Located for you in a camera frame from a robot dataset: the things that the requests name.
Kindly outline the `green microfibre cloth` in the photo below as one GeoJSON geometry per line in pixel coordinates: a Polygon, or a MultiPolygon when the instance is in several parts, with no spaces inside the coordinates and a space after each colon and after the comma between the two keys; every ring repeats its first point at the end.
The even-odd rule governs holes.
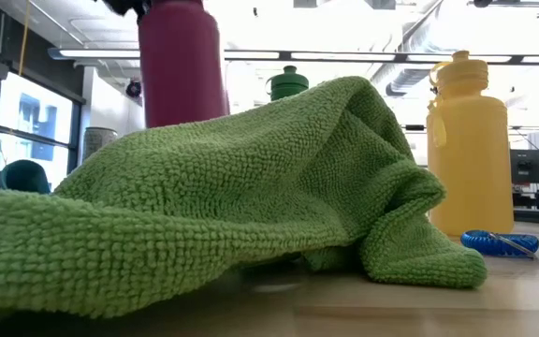
{"type": "Polygon", "coordinates": [[[142,130],[49,195],[0,190],[0,320],[21,310],[126,315],[292,255],[380,283],[481,286],[482,256],[427,217],[443,198],[360,77],[142,130]]]}

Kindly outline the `large dark-framed window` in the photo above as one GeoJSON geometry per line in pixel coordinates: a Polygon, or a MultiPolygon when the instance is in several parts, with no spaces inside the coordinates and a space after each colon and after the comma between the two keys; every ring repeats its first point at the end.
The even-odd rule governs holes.
{"type": "Polygon", "coordinates": [[[0,170],[38,163],[55,189],[78,164],[81,104],[9,72],[0,80],[0,170]]]}

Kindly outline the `green sports bottle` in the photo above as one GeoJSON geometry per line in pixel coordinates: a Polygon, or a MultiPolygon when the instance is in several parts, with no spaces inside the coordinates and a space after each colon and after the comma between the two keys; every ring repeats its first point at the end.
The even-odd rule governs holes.
{"type": "Polygon", "coordinates": [[[271,77],[268,83],[271,101],[298,95],[310,88],[309,80],[299,74],[295,66],[285,66],[283,72],[271,77]]]}

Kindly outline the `purple sports bottle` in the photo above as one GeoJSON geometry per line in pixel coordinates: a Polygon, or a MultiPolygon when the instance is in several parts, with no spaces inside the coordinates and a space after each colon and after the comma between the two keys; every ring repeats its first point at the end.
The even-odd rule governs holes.
{"type": "Polygon", "coordinates": [[[202,0],[152,0],[138,42],[148,128],[228,115],[218,26],[202,0]]]}

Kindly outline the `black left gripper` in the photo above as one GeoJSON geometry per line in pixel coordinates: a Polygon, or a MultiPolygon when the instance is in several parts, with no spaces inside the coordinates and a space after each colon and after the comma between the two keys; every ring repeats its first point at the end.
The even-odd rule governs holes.
{"type": "Polygon", "coordinates": [[[152,0],[101,0],[114,13],[124,16],[133,10],[138,18],[144,16],[152,6],[152,0]]]}

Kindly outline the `yellow sports bottle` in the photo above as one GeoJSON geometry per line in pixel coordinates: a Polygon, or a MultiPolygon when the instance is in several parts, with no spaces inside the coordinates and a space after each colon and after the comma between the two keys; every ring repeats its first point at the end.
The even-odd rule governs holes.
{"type": "Polygon", "coordinates": [[[514,228],[507,107],[488,88],[488,64],[457,51],[430,72],[428,169],[445,197],[430,221],[450,236],[514,228]]]}

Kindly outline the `teal microfibre cloth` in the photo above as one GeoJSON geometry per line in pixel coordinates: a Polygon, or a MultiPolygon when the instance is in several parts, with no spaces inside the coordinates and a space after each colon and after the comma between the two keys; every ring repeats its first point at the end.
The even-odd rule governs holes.
{"type": "Polygon", "coordinates": [[[39,194],[51,192],[45,169],[25,159],[5,165],[0,171],[0,188],[39,194]]]}

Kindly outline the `grey metal can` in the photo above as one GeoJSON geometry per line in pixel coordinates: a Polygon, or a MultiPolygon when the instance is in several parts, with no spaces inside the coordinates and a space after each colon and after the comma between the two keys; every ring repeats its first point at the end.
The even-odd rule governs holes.
{"type": "Polygon", "coordinates": [[[87,127],[82,142],[82,161],[117,138],[118,133],[113,129],[98,126],[87,127]]]}

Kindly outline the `black computer monitor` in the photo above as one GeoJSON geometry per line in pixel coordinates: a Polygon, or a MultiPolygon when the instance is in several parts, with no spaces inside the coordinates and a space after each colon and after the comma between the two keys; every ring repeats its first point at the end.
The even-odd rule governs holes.
{"type": "Polygon", "coordinates": [[[513,184],[539,183],[539,150],[510,150],[513,184]]]}

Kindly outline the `blue coil keyring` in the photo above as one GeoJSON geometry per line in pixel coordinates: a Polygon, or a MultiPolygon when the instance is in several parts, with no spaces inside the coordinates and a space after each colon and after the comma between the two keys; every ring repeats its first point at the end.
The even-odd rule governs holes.
{"type": "Polygon", "coordinates": [[[500,234],[485,230],[464,232],[460,242],[485,256],[534,258],[539,240],[533,235],[500,234]]]}

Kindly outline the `silver ceiling duct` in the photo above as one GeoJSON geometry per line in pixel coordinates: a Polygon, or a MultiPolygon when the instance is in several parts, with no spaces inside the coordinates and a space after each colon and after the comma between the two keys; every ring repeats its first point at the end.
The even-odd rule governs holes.
{"type": "MultiPolygon", "coordinates": [[[[428,0],[422,7],[420,17],[403,26],[401,42],[386,51],[407,53],[451,54],[455,47],[452,42],[439,41],[439,35],[451,33],[451,23],[467,8],[467,0],[428,0]]],[[[373,64],[365,77],[386,96],[402,97],[428,76],[432,65],[418,64],[373,64]]]]}

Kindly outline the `long ceiling light bar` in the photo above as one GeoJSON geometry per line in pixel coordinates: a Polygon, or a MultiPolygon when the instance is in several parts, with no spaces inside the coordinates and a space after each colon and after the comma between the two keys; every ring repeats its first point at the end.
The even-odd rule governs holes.
{"type": "MultiPolygon", "coordinates": [[[[138,60],[139,50],[114,49],[48,49],[54,60],[110,59],[138,60]]],[[[412,52],[341,52],[341,51],[253,51],[225,50],[227,61],[251,62],[322,62],[363,64],[428,65],[452,60],[448,54],[412,52]]],[[[539,54],[471,54],[495,66],[539,66],[539,54]]]]}

